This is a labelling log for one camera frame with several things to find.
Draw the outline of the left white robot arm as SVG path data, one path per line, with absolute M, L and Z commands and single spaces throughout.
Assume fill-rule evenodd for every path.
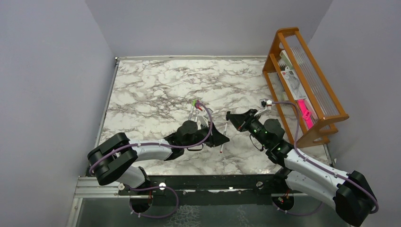
M 197 146 L 212 148 L 229 141 L 214 124 L 199 127 L 191 120 L 160 140 L 138 140 L 131 144 L 126 134 L 120 132 L 89 152 L 89 172 L 97 178 L 99 185 L 119 182 L 131 187 L 135 193 L 143 194 L 151 182 L 144 168 L 133 166 L 134 162 L 174 160 L 185 150 L 198 151 Z

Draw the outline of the white marker pen red end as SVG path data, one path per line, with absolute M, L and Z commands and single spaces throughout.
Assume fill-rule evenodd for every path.
M 222 133 L 222 135 L 223 135 L 223 141 L 221 142 L 221 145 L 220 145 L 220 150 L 219 150 L 220 153 L 223 152 L 223 146 L 224 146 L 224 143 L 226 143 L 226 139 L 227 139 L 227 137 L 226 137 L 227 124 L 228 124 L 228 122 L 226 122 L 225 127 L 224 127 L 224 131 L 223 131 L 223 133 Z

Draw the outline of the black pen cap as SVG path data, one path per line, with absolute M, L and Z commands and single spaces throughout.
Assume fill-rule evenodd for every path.
M 229 121 L 229 116 L 230 116 L 230 114 L 231 114 L 231 112 L 230 112 L 230 111 L 227 111 L 227 113 L 226 113 L 226 120 L 227 120 L 227 121 Z

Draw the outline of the white marker pen green tip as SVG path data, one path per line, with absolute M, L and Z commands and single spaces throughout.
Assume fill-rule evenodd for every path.
M 190 108 L 190 113 L 189 113 L 188 120 L 192 119 L 193 110 L 194 110 L 194 106 L 192 105 L 191 108 Z

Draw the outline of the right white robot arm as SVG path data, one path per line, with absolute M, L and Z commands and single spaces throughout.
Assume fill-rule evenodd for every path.
M 343 221 L 355 227 L 379 211 L 378 201 L 362 173 L 341 171 L 308 156 L 283 139 L 285 131 L 277 119 L 261 123 L 257 112 L 227 112 L 226 119 L 239 132 L 249 132 L 266 149 L 268 158 L 282 167 L 284 174 L 273 179 L 276 191 L 306 193 L 332 207 Z

